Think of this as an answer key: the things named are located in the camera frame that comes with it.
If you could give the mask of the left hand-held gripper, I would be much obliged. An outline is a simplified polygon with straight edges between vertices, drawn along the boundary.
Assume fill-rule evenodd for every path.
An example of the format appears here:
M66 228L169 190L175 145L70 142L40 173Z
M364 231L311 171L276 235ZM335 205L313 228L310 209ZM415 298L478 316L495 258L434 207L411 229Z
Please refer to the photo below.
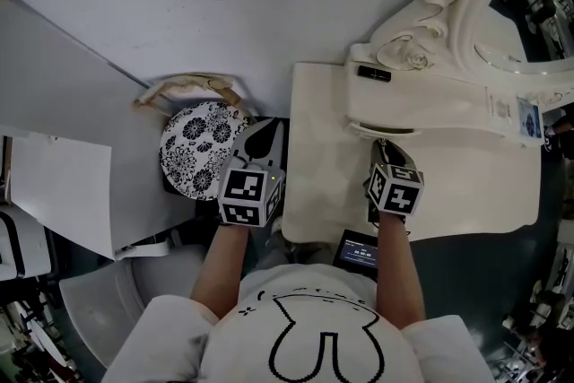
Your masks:
M218 203L224 224L264 228L283 198L284 123L268 118L235 138L220 182Z

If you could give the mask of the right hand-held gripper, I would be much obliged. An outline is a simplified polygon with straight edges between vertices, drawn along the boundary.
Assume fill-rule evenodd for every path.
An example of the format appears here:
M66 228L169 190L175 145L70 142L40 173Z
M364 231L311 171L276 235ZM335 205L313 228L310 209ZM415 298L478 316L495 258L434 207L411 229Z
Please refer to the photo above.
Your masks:
M370 178L366 180L366 197L372 208L404 219L414 214L423 189L423 173L400 146L385 139L373 142Z

